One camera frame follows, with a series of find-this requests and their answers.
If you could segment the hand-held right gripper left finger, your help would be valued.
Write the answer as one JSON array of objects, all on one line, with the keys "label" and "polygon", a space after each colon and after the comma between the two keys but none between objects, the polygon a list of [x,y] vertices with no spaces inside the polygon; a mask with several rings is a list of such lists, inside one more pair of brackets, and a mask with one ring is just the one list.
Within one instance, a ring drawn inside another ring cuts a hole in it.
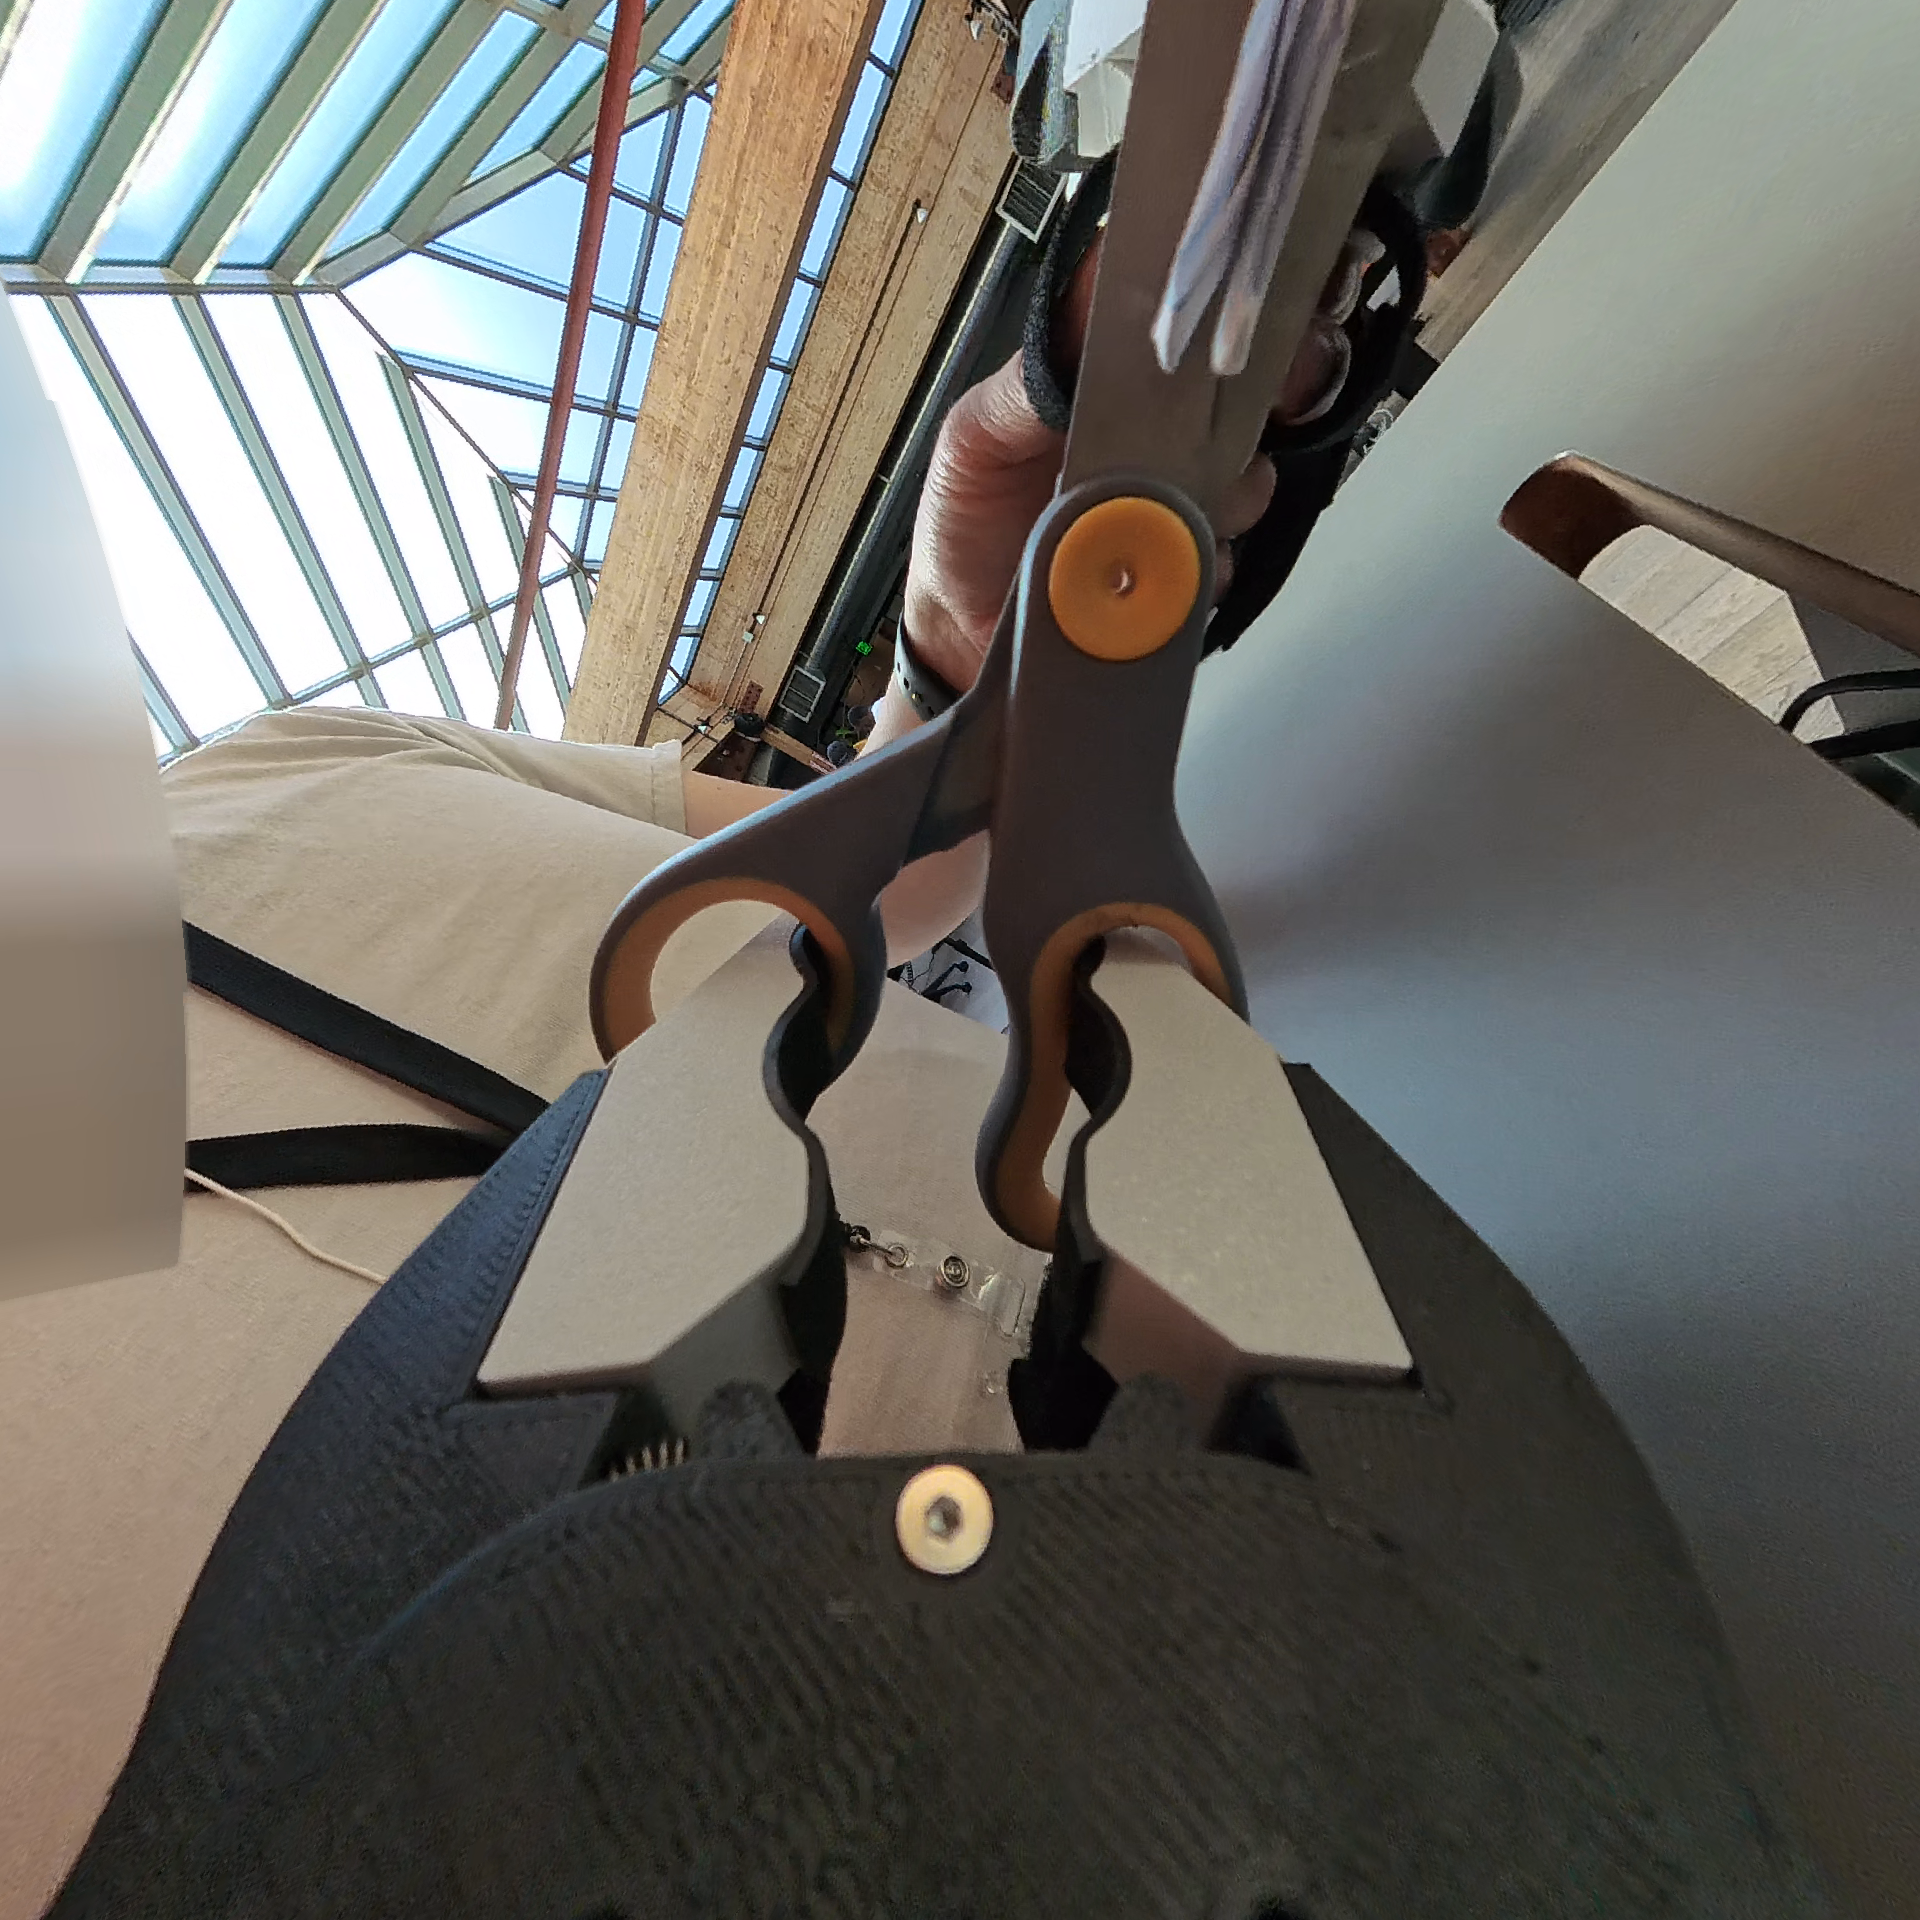
[{"label": "hand-held right gripper left finger", "polygon": [[765,927],[607,1069],[478,1364],[493,1396],[633,1391],[690,1433],[711,1387],[823,1408],[844,1258],[809,1112],[828,1085],[823,958]]}]

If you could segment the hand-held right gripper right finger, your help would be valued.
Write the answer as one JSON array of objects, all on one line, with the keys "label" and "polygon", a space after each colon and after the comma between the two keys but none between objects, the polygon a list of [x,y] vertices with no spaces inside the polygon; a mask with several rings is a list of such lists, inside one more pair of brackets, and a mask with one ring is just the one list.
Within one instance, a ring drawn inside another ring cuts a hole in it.
[{"label": "hand-held right gripper right finger", "polygon": [[1178,1387],[1200,1437],[1226,1444],[1280,1379],[1414,1382],[1283,1059],[1172,941],[1099,941],[1072,966],[1039,1200],[1050,1264],[1014,1372],[1027,1448],[1082,1448],[1136,1379]]}]

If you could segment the lined paper piece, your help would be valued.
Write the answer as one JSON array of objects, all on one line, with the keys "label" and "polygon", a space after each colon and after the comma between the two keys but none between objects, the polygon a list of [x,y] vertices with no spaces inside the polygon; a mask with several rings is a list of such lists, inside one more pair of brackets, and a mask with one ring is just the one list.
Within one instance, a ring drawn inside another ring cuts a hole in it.
[{"label": "lined paper piece", "polygon": [[1204,319],[1211,375],[1245,368],[1355,13],[1355,3],[1250,10],[1148,330],[1160,372],[1180,368]]}]

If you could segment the grey orange-handled scissors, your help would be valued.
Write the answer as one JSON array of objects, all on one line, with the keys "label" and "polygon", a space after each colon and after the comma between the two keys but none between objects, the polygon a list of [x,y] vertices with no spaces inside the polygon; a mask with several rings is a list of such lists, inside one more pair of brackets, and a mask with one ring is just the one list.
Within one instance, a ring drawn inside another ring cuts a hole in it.
[{"label": "grey orange-handled scissors", "polygon": [[1216,516],[1139,467],[1058,484],[977,681],[848,793],[842,840],[758,817],[632,891],[589,974],[600,1053],[618,1056],[657,1022],[665,941],[698,912],[748,897],[809,932],[830,1069],[848,1069],[877,1013],[885,869],[985,832],[984,927],[1011,1031],[975,1173],[996,1225],[1050,1246],[1040,1124],[1064,1107],[1076,956],[1106,932],[1158,927],[1245,1016],[1236,947],[1172,804],[1216,537]]}]

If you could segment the person's left hand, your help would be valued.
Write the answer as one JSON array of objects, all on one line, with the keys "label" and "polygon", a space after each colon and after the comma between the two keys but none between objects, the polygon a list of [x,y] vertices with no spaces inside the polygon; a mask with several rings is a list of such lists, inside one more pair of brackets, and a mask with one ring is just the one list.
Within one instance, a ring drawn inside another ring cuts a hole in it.
[{"label": "person's left hand", "polygon": [[1065,430],[1036,408],[1021,352],[946,412],[902,576],[902,636],[921,681],[953,695],[975,684],[1064,452]]}]

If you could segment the badge holder with metal clip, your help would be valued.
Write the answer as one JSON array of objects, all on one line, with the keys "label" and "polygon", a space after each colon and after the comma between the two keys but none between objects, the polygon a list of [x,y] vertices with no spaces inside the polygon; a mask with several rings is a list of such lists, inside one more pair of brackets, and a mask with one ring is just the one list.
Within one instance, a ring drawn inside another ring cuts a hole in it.
[{"label": "badge holder with metal clip", "polygon": [[902,1404],[1011,1404],[1045,1265],[970,1256],[941,1238],[838,1222],[848,1317],[833,1382]]}]

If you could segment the wooden roof beam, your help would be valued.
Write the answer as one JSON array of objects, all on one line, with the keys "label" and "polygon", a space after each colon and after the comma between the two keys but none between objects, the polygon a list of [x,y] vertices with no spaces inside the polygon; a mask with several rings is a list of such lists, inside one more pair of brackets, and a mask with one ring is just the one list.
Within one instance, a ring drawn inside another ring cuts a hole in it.
[{"label": "wooden roof beam", "polygon": [[734,10],[565,738],[777,697],[1011,172],[967,3]]}]

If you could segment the glass skylight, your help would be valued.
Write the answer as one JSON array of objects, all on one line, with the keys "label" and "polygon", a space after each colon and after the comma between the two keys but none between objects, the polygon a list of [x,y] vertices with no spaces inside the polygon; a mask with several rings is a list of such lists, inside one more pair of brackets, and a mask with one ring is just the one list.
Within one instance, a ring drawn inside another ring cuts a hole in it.
[{"label": "glass skylight", "polygon": [[[159,758],[309,703],[556,738],[736,3],[6,3],[3,290],[78,448]],[[540,546],[533,499],[562,412]]]}]

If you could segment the red pipe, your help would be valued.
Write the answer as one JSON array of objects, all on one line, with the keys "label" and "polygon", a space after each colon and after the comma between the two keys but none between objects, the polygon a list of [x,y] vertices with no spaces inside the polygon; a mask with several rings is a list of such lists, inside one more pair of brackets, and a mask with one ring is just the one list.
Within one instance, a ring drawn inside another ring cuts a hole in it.
[{"label": "red pipe", "polygon": [[531,509],[525,517],[525,539],[514,582],[514,603],[508,618],[508,642],[503,652],[493,729],[506,731],[514,714],[520,661],[540,598],[540,557],[558,492],[558,467],[567,436],[569,408],[578,391],[578,364],[586,343],[589,293],[594,264],[603,246],[607,211],[611,203],[615,154],[623,141],[632,82],[639,60],[639,38],[647,16],[647,3],[618,3],[611,42],[603,60],[600,91],[594,103],[586,195],[578,219],[578,239],[569,260],[569,282],[565,293],[565,323],[553,368],[553,387],[546,408],[546,431],[540,444],[540,467],[533,477]]}]

